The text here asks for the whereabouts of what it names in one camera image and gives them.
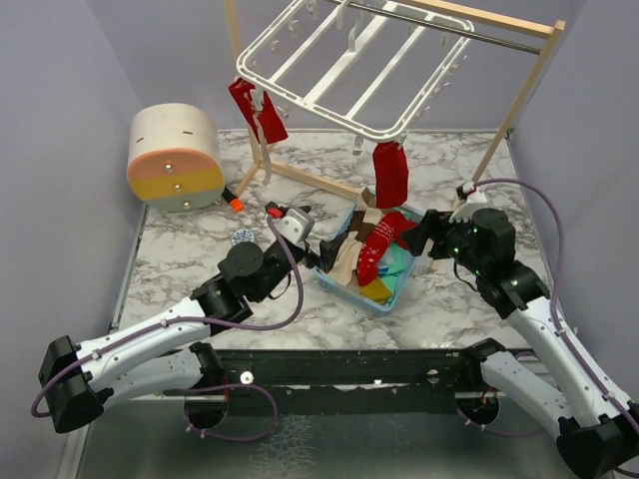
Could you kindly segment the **red nordic pattern sock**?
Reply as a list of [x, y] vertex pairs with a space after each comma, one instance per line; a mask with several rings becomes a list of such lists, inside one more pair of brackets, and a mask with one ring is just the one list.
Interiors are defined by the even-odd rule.
[[359, 253], [356, 278], [359, 286], [367, 286], [378, 277], [378, 262], [392, 243], [403, 249], [407, 244], [401, 235], [416, 226], [400, 211], [386, 214], [367, 236]]

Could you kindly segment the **red snowflake sock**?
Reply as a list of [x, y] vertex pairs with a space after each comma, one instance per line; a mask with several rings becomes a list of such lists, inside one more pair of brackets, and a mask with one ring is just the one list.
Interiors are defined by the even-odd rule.
[[392, 209], [408, 198], [409, 170], [403, 146], [397, 142], [377, 144], [372, 153], [376, 206]]

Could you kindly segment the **red santa sock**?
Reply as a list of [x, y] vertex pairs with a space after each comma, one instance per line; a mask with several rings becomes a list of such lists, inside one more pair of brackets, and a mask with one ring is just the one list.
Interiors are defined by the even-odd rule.
[[259, 142], [260, 134], [263, 134], [268, 145], [289, 137], [283, 120], [265, 90], [237, 77], [229, 86], [229, 92]]

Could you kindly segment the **red beige reindeer sock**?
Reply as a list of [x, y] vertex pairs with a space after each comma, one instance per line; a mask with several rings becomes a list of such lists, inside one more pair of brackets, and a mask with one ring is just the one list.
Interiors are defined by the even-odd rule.
[[264, 110], [264, 93], [261, 88], [252, 88], [250, 90], [250, 96], [252, 100], [253, 120], [257, 128], [257, 138], [260, 144], [260, 151], [262, 157], [262, 165], [264, 168], [265, 176], [263, 179], [263, 185], [267, 186], [272, 178], [272, 162], [269, 152], [269, 145], [266, 139], [263, 125], [259, 119], [260, 113]]

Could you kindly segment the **white plastic clip hanger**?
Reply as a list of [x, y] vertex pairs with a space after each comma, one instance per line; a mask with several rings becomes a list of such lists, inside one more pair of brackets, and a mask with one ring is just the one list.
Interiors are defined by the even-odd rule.
[[292, 1], [238, 74], [282, 116], [300, 109], [361, 143], [402, 143], [466, 57], [471, 21], [396, 1]]

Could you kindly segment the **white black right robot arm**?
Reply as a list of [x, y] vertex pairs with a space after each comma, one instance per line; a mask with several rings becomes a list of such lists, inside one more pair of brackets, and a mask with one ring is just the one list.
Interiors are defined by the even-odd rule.
[[514, 226], [497, 209], [462, 222], [429, 210], [403, 233], [413, 255], [451, 258], [475, 277], [482, 299], [529, 344], [554, 382], [546, 383], [497, 349], [458, 366], [460, 382], [498, 389], [534, 417], [579, 478], [599, 478], [638, 455], [638, 405], [589, 354], [557, 313], [536, 272], [515, 257]]

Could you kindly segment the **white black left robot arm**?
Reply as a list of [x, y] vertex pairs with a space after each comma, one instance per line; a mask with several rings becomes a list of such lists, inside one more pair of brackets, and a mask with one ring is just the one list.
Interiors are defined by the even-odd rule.
[[36, 418], [49, 418], [68, 433], [100, 417], [119, 401], [163, 389], [206, 394], [224, 383], [203, 339], [225, 330], [255, 330], [247, 322], [251, 306], [272, 297], [299, 268], [333, 266], [338, 242], [323, 240], [313, 251], [308, 236], [315, 225], [309, 208], [266, 206], [275, 241], [261, 249], [253, 242], [233, 245], [218, 272], [165, 311], [130, 328], [75, 342], [60, 336], [47, 346], [38, 372], [41, 385], [32, 405]]

